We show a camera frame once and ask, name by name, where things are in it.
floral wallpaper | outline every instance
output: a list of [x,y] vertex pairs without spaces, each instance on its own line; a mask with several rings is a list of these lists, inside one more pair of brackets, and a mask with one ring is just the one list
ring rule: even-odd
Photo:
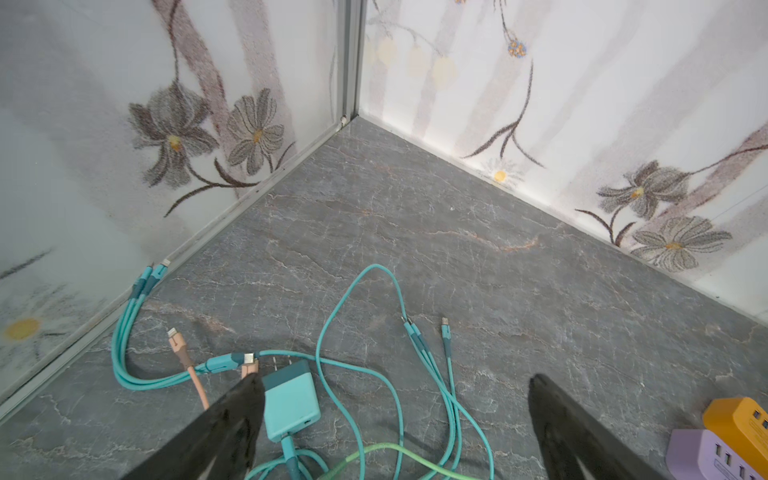
[[2,400],[340,113],[332,1],[0,9]]
[[768,322],[762,18],[758,1],[369,0],[361,115]]

gray marble floor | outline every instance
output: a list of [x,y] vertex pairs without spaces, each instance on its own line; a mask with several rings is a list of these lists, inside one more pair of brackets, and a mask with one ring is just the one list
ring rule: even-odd
[[[361,119],[155,290],[131,337],[131,368],[147,378],[179,370],[165,335],[172,326],[196,360],[311,352],[370,263],[395,272],[409,315],[437,352],[439,315],[451,319],[459,396],[488,435],[497,478],[545,477],[526,403],[536,372],[665,475],[671,429],[700,428],[711,399],[768,405],[767,328]],[[384,372],[400,392],[406,445],[439,457],[445,411],[416,366],[383,274],[351,296],[324,352]],[[395,441],[386,389],[327,371],[364,439]],[[237,379],[227,372],[204,385],[215,399]],[[354,440],[318,389],[323,417],[296,442],[335,462]],[[0,477],[117,478],[199,412],[191,384],[122,389],[106,338],[0,427]],[[482,444],[467,427],[462,472],[486,477]],[[260,460],[277,451],[260,439]],[[385,478],[394,458],[371,455],[371,478]],[[347,478],[356,472],[348,468]],[[423,469],[406,460],[404,472],[416,478]]]

teal power adapter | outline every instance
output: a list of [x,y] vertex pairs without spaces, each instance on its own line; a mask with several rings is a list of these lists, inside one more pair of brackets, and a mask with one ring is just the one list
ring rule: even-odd
[[320,420],[310,365],[300,360],[262,378],[266,436],[279,443]]

wall charger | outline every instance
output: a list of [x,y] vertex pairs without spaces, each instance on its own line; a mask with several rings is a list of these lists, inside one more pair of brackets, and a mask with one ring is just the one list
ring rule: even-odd
[[764,478],[768,478],[768,414],[754,400],[713,400],[704,426],[722,438]]
[[310,365],[300,360],[262,378],[264,426],[275,443],[320,420],[320,405]]
[[673,430],[667,468],[676,480],[763,480],[709,430]]

gray flower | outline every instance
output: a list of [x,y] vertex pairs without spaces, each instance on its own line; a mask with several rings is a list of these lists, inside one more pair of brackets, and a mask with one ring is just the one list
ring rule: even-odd
[[239,165],[246,162],[249,175],[255,174],[264,159],[272,167],[272,153],[283,144],[283,125],[270,125],[277,112],[277,102],[270,98],[270,89],[262,88],[258,101],[250,95],[235,102],[235,109],[230,112],[227,127],[240,141],[232,149],[227,162]]
[[600,208],[608,213],[631,204],[639,217],[650,220],[660,201],[675,203],[688,192],[688,174],[673,167],[659,168],[656,160],[643,165],[634,174],[625,174],[624,178],[629,181],[629,187],[598,190],[598,195],[604,197]]
[[723,248],[723,242],[733,238],[724,231],[710,232],[712,222],[702,217],[670,218],[659,233],[640,230],[632,234],[637,242],[646,245],[632,250],[632,254],[670,272],[682,272],[699,266],[690,252],[711,253]]
[[157,163],[144,174],[153,187],[165,179],[172,188],[190,182],[190,157],[209,154],[219,146],[200,128],[210,111],[203,98],[178,82],[152,94],[147,106],[130,104],[130,122],[137,132],[135,148],[160,146]]

